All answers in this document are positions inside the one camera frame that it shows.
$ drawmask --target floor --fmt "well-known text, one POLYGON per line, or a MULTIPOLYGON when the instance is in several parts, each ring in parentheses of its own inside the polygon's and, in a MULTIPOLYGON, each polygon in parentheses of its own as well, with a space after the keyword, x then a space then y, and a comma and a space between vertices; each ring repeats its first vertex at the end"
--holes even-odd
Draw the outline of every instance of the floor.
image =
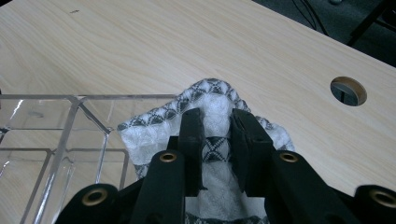
MULTIPOLYGON (((381 1, 342 0, 339 5, 332 5, 328 0, 308 2, 317 13, 329 37, 346 44, 350 39, 350 33, 381 1)), ((318 21, 313 20, 314 17, 311 18, 308 14, 309 7, 303 4, 303 0, 254 0, 254 2, 324 33, 318 21)), ((396 67, 396 33, 376 23, 369 27, 352 48, 396 67)))

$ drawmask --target light wood tabletop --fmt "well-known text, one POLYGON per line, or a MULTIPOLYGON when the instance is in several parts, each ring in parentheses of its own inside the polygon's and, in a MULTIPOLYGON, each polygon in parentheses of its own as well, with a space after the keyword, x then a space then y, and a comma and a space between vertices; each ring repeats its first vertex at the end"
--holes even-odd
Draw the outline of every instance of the light wood tabletop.
POLYGON ((3 94, 178 94, 206 77, 285 127, 331 187, 396 190, 396 69, 274 11, 248 0, 0 7, 3 94), (337 101, 337 77, 357 80, 367 100, 337 101))

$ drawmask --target gray and white towel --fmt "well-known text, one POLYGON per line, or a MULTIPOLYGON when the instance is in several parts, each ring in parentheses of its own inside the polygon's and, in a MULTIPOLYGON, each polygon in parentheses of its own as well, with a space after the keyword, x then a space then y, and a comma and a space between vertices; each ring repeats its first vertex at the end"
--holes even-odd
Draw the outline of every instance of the gray and white towel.
MULTIPOLYGON (((186 198, 185 223, 267 223, 263 198, 241 193, 229 163, 230 116, 233 108, 250 112, 245 101, 226 82, 203 79, 162 107, 126 120, 118 132, 130 153, 138 178, 146 175, 152 156, 166 149, 169 137, 178 135, 181 116, 199 107, 204 114, 203 184, 198 197, 186 198)), ((256 117, 274 141, 276 149, 292 150, 294 145, 284 128, 256 117)))

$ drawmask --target black metal leg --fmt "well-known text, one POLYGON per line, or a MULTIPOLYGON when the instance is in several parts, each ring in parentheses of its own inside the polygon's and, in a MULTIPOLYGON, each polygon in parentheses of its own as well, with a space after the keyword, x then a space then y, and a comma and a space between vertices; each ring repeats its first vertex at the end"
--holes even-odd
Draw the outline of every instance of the black metal leg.
POLYGON ((384 12, 384 10, 390 6, 392 0, 382 1, 362 22, 356 27, 354 31, 350 34, 352 37, 347 42, 348 46, 352 46, 361 35, 373 24, 374 21, 384 12))

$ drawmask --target clear plastic container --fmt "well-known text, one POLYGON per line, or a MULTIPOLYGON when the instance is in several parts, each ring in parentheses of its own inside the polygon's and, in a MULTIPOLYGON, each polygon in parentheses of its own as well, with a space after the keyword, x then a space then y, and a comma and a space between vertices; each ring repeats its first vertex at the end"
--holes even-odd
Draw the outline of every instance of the clear plastic container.
POLYGON ((94 183, 136 181, 117 126, 174 95, 0 95, 0 223, 53 223, 94 183))

